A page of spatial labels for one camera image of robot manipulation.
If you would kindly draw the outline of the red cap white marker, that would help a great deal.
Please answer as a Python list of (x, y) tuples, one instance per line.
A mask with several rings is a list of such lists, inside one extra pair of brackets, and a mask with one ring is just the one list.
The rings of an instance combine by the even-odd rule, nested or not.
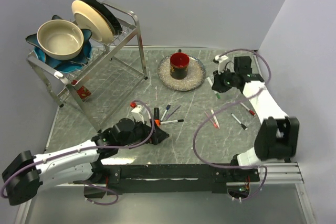
[(242, 102), (240, 103), (252, 116), (255, 116), (256, 113), (250, 109), (248, 106), (246, 106), (245, 104), (243, 104)]

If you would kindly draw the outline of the white pen pink tip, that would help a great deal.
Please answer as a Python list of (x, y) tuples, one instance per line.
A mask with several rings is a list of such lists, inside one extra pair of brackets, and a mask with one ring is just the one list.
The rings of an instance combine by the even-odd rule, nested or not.
[(218, 128), (217, 124), (213, 121), (213, 119), (210, 117), (210, 115), (205, 111), (205, 115), (209, 119), (209, 121), (213, 124), (215, 128)]

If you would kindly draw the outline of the pink cap white pen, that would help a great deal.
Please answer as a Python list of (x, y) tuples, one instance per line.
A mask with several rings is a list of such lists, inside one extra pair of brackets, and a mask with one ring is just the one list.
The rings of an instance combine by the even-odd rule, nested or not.
[(218, 122), (218, 120), (217, 120), (217, 117), (216, 117), (215, 112), (214, 112), (213, 109), (211, 109), (211, 113), (212, 113), (213, 119), (214, 119), (214, 121), (215, 121), (216, 127), (217, 127), (218, 129), (220, 129), (219, 122)]

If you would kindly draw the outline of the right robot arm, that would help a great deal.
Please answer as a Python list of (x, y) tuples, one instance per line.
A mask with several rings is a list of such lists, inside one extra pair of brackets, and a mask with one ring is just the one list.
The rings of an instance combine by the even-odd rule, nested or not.
[(226, 68), (227, 59), (226, 55), (214, 59), (218, 69), (213, 72), (212, 90), (224, 93), (236, 88), (244, 97), (251, 97), (249, 102), (261, 123), (254, 146), (233, 157), (234, 165), (229, 169), (233, 180), (242, 181), (248, 175), (248, 167), (294, 157), (300, 124), (276, 103), (262, 76), (253, 73), (251, 57), (235, 57), (233, 71)]

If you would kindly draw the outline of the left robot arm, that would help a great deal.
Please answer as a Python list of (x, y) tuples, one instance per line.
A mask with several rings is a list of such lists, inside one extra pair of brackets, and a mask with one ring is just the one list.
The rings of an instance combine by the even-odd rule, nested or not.
[(16, 206), (34, 198), (39, 190), (65, 183), (102, 182), (109, 176), (103, 159), (123, 148), (158, 145), (168, 137), (156, 123), (147, 125), (124, 118), (91, 139), (61, 151), (36, 155), (21, 152), (2, 173), (1, 197)]

